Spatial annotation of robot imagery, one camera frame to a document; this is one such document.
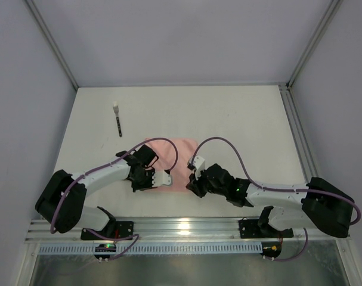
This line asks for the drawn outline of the pink cloth napkin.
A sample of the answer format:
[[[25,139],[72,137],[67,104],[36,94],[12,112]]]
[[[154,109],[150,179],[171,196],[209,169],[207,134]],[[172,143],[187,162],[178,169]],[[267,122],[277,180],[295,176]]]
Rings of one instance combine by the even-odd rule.
[[[170,174],[173,178],[171,186],[161,186],[153,191],[157,192],[187,192],[186,185],[189,182],[191,170],[187,168],[188,161],[194,154],[198,143],[194,139],[171,138],[178,150],[178,161]],[[169,169],[175,161],[175,150],[171,143],[164,140],[146,143],[158,156],[159,159],[153,164],[156,170]]]

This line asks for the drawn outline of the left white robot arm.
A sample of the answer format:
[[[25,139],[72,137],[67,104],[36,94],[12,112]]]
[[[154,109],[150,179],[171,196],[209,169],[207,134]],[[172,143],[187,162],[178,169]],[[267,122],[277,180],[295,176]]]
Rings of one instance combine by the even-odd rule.
[[[85,199],[116,181],[130,181],[133,191],[152,189],[152,164],[159,159],[147,145],[122,158],[124,154],[117,153],[110,163],[86,174],[56,171],[38,198],[35,210],[61,234],[79,227],[92,230],[82,235],[85,240],[97,235],[117,238],[115,217],[103,207],[87,207]]]

